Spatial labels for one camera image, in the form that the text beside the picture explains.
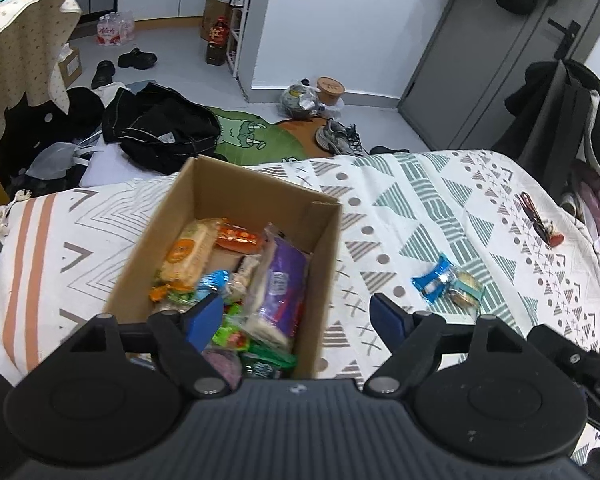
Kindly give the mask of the green strawberry snack packet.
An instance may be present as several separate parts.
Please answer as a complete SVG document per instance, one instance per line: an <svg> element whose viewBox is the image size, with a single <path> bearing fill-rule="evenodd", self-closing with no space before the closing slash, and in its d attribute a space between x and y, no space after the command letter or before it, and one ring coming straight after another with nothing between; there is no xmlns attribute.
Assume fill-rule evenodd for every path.
<svg viewBox="0 0 600 480"><path fill-rule="evenodd" d="M224 309L220 327L211 339L212 346L236 352L247 351L250 337L242 330L242 306L231 304Z"/></svg>

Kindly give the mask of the black clothes pile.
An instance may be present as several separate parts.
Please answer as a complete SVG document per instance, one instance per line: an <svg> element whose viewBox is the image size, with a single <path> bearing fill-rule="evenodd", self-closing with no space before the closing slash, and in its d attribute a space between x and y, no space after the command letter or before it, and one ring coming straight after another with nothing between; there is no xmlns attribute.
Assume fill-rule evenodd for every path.
<svg viewBox="0 0 600 480"><path fill-rule="evenodd" d="M6 110L0 179L9 194L29 190L41 196L80 185L87 172L81 165L55 179L27 174L35 157L55 143L73 146L99 132L133 166L173 174L191 157L213 156L220 140L221 125L210 108L152 81L137 92L117 89L109 104L85 87L70 89L68 97L67 113L52 102L31 106L27 99Z"/></svg>

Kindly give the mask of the dark soda bottle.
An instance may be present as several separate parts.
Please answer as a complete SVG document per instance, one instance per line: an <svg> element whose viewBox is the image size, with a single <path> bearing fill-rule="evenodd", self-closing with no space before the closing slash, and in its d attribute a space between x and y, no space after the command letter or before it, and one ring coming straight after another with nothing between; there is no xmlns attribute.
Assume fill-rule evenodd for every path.
<svg viewBox="0 0 600 480"><path fill-rule="evenodd" d="M208 32L206 62L220 66L225 62L226 50L230 36L230 25L225 16L219 16Z"/></svg>

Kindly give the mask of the black shoe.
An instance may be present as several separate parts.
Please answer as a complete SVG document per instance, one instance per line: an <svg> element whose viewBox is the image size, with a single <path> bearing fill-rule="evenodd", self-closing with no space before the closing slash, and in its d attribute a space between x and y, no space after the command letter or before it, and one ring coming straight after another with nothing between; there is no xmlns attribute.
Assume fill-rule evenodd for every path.
<svg viewBox="0 0 600 480"><path fill-rule="evenodd" d="M91 81L91 89L96 90L100 87L108 86L108 84L112 83L115 73L116 66L114 66L113 62L109 60L100 61L97 64L94 76Z"/></svg>
<svg viewBox="0 0 600 480"><path fill-rule="evenodd" d="M157 55L151 52L141 51L134 48L128 53L123 53L118 57L118 66L121 68L134 68L134 70L149 70L158 62Z"/></svg>

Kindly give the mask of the grey sneaker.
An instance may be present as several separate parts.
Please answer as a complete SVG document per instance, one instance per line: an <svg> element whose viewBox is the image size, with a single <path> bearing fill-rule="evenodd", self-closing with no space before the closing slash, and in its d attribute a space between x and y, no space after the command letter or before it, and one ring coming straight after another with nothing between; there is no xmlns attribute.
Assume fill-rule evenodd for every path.
<svg viewBox="0 0 600 480"><path fill-rule="evenodd" d="M355 125L347 127L335 119L327 119L324 125L317 128L314 141L323 151L333 155L367 155Z"/></svg>

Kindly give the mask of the yellow bread stick packet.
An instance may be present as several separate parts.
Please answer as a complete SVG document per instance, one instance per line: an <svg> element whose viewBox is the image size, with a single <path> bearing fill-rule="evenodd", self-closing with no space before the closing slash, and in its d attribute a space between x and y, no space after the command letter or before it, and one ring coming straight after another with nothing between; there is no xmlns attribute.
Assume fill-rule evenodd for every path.
<svg viewBox="0 0 600 480"><path fill-rule="evenodd" d="M260 266L261 258L261 255L245 255L242 257L237 270L230 274L230 278L223 288L223 297L226 302L234 304L244 299L253 275Z"/></svg>

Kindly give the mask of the dark green snack packet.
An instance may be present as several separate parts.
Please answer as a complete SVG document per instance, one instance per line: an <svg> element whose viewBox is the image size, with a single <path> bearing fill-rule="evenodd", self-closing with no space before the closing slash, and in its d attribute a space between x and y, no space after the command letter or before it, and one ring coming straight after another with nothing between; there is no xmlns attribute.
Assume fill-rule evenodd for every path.
<svg viewBox="0 0 600 480"><path fill-rule="evenodd" d="M286 351L251 341L249 348L239 353L245 378L288 378L297 366L297 358Z"/></svg>

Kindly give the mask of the small cardboard box floor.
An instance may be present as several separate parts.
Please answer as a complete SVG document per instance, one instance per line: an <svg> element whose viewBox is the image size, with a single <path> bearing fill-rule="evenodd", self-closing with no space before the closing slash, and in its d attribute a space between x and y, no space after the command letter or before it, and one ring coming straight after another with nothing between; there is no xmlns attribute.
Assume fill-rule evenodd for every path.
<svg viewBox="0 0 600 480"><path fill-rule="evenodd" d="M80 50L65 44L59 55L58 67L66 87L70 87L82 75Z"/></svg>

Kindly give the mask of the plastic bag with items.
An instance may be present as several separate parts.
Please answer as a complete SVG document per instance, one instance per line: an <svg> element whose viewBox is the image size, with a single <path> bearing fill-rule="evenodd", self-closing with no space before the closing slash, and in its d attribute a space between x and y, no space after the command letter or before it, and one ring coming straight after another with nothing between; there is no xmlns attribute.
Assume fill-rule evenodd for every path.
<svg viewBox="0 0 600 480"><path fill-rule="evenodd" d="M310 119L318 115L322 103L317 91L303 79L291 84L279 98L279 106L285 115L292 119Z"/></svg>

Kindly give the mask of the patterned white bedspread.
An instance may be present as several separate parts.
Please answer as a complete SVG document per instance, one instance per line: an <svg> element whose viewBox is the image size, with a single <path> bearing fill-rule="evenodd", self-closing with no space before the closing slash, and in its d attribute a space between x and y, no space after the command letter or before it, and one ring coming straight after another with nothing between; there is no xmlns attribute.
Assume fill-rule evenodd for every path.
<svg viewBox="0 0 600 480"><path fill-rule="evenodd" d="M517 200L564 234L550 248ZM187 223L268 224L311 255L288 378L232 390L149 298ZM446 255L478 309L412 278ZM414 330L388 350L382 292ZM181 171L0 208L0 479L581 479L600 399L527 339L600 354L600 257L487 151Z"/></svg>

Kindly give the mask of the blue silver snack packet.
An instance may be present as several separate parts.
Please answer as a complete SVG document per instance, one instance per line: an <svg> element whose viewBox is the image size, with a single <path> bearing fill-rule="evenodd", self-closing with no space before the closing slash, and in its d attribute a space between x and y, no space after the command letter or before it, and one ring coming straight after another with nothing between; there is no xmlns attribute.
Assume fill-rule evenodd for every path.
<svg viewBox="0 0 600 480"><path fill-rule="evenodd" d="M230 272L227 270L215 270L204 275L195 288L194 299L199 302L210 294L222 295L229 280Z"/></svg>

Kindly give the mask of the long cream cake packet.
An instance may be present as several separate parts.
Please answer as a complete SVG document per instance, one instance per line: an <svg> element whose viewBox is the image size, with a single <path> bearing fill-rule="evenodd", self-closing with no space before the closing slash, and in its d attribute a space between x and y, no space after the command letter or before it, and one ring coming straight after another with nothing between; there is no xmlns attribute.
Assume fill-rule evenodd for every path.
<svg viewBox="0 0 600 480"><path fill-rule="evenodd" d="M311 255L276 226L263 231L261 261L242 300L242 329L273 348L291 352L306 293Z"/></svg>

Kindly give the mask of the round biscuit green wrapper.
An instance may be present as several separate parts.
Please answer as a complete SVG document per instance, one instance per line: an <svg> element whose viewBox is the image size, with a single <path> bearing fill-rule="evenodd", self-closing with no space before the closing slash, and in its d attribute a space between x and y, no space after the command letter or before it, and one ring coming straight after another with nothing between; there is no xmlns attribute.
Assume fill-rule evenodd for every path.
<svg viewBox="0 0 600 480"><path fill-rule="evenodd" d="M483 297L483 286L472 274L456 270L446 293L457 307L478 309Z"/></svg>

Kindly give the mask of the orange label cracker packet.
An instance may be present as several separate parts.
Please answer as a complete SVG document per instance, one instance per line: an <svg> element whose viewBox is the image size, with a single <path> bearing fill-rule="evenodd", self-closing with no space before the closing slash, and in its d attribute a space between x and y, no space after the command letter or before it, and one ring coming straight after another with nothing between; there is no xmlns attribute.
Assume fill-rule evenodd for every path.
<svg viewBox="0 0 600 480"><path fill-rule="evenodd" d="M155 304L169 292L192 292L206 267L223 225L222 218L189 222L172 244L158 269L149 298Z"/></svg>

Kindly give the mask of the orange snack packet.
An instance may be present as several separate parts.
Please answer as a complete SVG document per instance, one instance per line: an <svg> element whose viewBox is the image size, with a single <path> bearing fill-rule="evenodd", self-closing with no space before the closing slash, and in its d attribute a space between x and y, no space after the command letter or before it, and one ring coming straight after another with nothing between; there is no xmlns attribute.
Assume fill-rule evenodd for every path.
<svg viewBox="0 0 600 480"><path fill-rule="evenodd" d="M215 245L219 248L242 255L257 254L262 244L263 236L260 233L248 231L228 222L220 226L215 241Z"/></svg>

